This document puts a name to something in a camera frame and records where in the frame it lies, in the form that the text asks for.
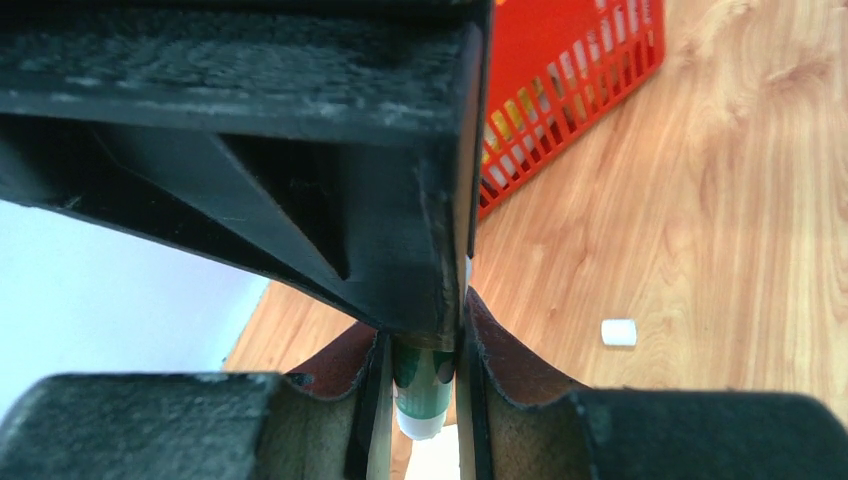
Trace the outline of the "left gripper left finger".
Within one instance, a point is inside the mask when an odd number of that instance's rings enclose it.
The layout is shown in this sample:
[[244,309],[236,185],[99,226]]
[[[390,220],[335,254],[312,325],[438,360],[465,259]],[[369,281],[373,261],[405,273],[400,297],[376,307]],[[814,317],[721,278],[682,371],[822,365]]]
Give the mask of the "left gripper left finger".
[[355,324],[293,371],[62,374],[1,425],[5,479],[385,479],[386,334]]

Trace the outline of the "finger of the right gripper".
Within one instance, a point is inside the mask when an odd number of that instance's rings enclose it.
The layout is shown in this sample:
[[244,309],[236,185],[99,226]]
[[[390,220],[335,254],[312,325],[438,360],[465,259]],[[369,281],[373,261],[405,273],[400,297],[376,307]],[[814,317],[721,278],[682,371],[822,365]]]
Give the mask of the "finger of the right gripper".
[[489,1],[5,1],[1,196],[451,336]]

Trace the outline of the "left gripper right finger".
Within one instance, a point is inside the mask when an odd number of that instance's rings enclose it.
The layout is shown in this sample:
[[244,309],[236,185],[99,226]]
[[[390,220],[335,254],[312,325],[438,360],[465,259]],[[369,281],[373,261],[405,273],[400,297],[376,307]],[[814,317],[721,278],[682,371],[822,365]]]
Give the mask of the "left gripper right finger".
[[503,328],[475,291],[457,372],[464,479],[843,479],[847,432],[817,400],[592,389]]

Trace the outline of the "green white glue stick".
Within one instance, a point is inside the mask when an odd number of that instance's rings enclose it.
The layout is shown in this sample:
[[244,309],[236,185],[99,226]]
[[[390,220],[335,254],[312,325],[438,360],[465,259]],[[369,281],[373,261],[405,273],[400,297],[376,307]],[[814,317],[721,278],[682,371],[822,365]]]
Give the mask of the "green white glue stick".
[[455,353],[397,340],[392,346],[392,368],[400,431],[413,441],[433,438],[448,416]]

